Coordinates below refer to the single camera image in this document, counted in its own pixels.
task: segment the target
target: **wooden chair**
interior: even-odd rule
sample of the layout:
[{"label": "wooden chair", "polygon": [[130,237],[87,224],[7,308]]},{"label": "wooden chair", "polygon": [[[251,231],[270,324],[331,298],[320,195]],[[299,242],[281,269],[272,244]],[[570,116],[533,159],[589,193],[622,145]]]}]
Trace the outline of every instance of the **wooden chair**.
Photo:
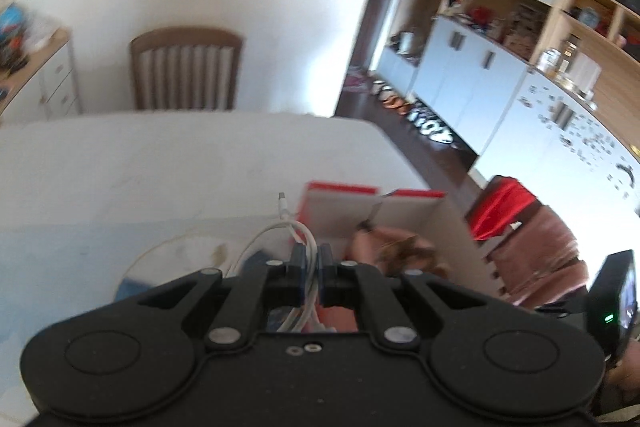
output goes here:
[{"label": "wooden chair", "polygon": [[131,41],[138,109],[227,109],[236,103],[243,40],[216,28],[159,28]]}]

